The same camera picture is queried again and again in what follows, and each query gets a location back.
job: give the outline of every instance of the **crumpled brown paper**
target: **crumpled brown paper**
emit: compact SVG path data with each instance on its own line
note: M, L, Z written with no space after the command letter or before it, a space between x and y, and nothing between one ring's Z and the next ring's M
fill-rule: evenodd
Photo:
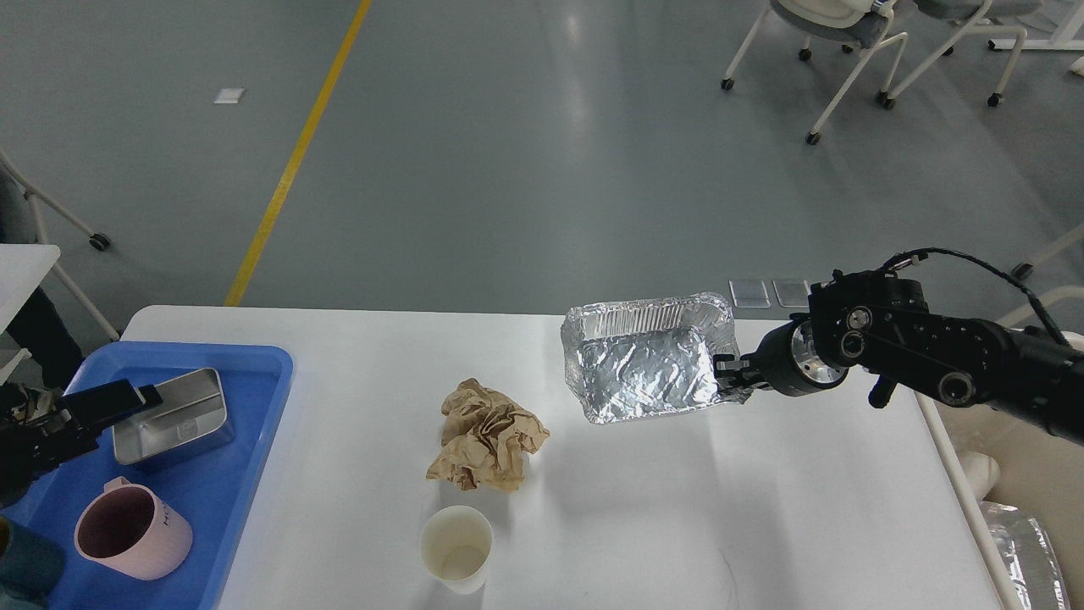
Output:
M448 416L440 455L426 479L446 479L460 490L479 483L515 492L524 482L524 457L550 438L534 414L504 394L468 379L444 399L440 413Z

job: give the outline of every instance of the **blue tray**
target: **blue tray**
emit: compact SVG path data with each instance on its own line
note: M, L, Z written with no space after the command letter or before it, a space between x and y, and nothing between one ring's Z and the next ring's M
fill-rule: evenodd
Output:
M121 341L91 354L68 391L118 379L134 386L159 384L203 367L217 369L222 379L228 417L236 428L229 444L145 473L116 463L112 432L106 431L96 452L43 477L4 511L55 541L67 555L50 608L210 610L218 601L289 393L289 355L271 347ZM189 557L157 581L125 576L75 550L72 537L82 509L105 482L120 476L154 490L192 524Z

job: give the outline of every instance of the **aluminum foil tray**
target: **aluminum foil tray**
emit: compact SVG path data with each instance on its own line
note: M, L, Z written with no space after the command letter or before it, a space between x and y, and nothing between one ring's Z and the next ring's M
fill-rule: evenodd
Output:
M738 356L734 315L723 296L595 302L573 308L560 327L565 382L592 424L682 414L745 403L721 393L712 356Z
M980 504L1024 610L1069 610L1069 596L1046 530L1014 506Z

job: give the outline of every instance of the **stainless steel box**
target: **stainless steel box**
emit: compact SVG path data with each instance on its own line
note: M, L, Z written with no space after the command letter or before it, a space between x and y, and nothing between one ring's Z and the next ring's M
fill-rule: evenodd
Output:
M113 427L113 456L124 466L159 470L233 440L218 372L211 368L155 386L162 405Z

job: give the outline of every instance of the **white paper cup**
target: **white paper cup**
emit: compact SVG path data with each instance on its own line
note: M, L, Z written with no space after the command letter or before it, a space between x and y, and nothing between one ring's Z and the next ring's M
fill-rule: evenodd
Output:
M437 511L422 529L422 561L444 586L460 594L486 583L493 528L469 506Z

